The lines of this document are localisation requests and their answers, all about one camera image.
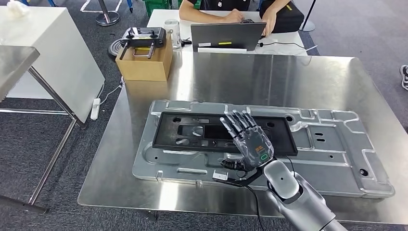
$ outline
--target green crate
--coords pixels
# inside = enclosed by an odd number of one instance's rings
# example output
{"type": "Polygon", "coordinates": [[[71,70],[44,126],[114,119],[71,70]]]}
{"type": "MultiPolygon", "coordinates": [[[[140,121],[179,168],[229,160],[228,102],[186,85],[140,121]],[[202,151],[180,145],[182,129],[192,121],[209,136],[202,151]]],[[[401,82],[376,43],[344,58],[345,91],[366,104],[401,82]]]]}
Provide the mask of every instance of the green crate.
{"type": "Polygon", "coordinates": [[[147,15],[150,17],[154,9],[171,9],[171,0],[144,0],[147,15]]]}
{"type": "MultiPolygon", "coordinates": [[[[180,8],[180,5],[181,5],[181,2],[183,1],[183,0],[178,0],[179,2],[178,2],[178,6],[179,6],[179,8],[180,8]]],[[[194,8],[196,8],[196,9],[200,9],[200,5],[201,5],[201,0],[197,0],[197,2],[194,4],[194,8]]]]}

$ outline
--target stainless steel table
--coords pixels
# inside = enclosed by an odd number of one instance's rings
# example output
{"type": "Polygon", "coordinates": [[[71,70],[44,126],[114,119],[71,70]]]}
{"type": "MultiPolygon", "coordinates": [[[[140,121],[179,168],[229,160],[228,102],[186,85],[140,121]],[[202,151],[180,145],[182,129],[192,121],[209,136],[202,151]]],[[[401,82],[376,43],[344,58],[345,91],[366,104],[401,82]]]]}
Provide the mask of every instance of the stainless steel table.
{"type": "MultiPolygon", "coordinates": [[[[127,81],[78,197],[81,205],[255,215],[246,189],[138,180],[132,165],[153,100],[355,111],[395,196],[326,196],[339,220],[408,224],[408,135],[356,58],[175,52],[168,82],[127,81]]],[[[262,216],[281,216],[262,191],[262,216]]]]}
{"type": "Polygon", "coordinates": [[[72,121],[68,126],[68,129],[66,130],[57,149],[55,150],[51,161],[47,165],[47,168],[45,169],[44,174],[42,175],[28,203],[0,195],[0,204],[19,207],[26,211],[45,213],[47,211],[47,208],[34,205],[34,203],[36,202],[38,195],[40,194],[45,182],[47,181],[48,175],[54,167],[54,164],[57,161],[58,156],[61,153],[61,150],[64,147],[65,142],[71,134],[71,131],[74,128],[75,124],[78,124],[81,128],[85,128],[85,124],[78,119],[75,113],[60,98],[60,96],[54,91],[54,89],[45,81],[45,79],[37,72],[37,70],[31,66],[39,56],[40,53],[34,47],[0,45],[0,102],[14,87],[14,85],[18,82],[22,75],[26,71],[28,71],[32,75],[32,77],[44,88],[44,90],[46,90],[48,94],[50,94],[50,96],[57,102],[57,104],[63,109],[63,111],[0,108],[0,112],[65,115],[70,116],[72,121]]]}

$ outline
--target black shirt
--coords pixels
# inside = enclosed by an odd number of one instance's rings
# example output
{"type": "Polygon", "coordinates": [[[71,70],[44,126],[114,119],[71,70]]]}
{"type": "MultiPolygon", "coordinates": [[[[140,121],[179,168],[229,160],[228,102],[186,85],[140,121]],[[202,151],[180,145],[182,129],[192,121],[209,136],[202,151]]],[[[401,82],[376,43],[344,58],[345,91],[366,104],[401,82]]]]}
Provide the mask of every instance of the black shirt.
{"type": "MultiPolygon", "coordinates": [[[[197,0],[188,0],[193,5],[197,0]]],[[[200,10],[208,11],[247,11],[251,0],[201,0],[200,10]]]]}

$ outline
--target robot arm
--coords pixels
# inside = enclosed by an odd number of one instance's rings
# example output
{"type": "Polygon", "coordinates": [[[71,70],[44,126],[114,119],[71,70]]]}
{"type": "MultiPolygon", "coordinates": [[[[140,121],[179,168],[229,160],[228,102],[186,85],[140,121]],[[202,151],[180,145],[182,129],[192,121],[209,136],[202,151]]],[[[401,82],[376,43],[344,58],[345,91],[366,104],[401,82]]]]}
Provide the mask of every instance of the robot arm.
{"type": "Polygon", "coordinates": [[[215,181],[242,187],[264,174],[268,180],[268,198],[298,230],[346,230],[334,219],[335,214],[326,206],[324,198],[302,176],[291,172],[273,156],[271,141],[246,111],[241,114],[234,110],[233,114],[225,114],[232,126],[224,118],[220,121],[233,137],[243,158],[235,162],[223,160],[221,165],[245,172],[257,169],[257,172],[245,180],[213,177],[215,181]]]}

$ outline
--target laptop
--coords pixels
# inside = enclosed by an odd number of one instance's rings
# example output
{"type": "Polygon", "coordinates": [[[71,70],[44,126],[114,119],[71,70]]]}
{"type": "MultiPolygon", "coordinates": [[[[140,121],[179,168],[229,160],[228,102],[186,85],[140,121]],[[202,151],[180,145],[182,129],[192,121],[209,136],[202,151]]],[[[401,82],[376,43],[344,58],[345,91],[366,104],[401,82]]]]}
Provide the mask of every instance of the laptop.
{"type": "Polygon", "coordinates": [[[255,50],[266,23],[225,23],[191,25],[192,49],[237,48],[255,50]]]}

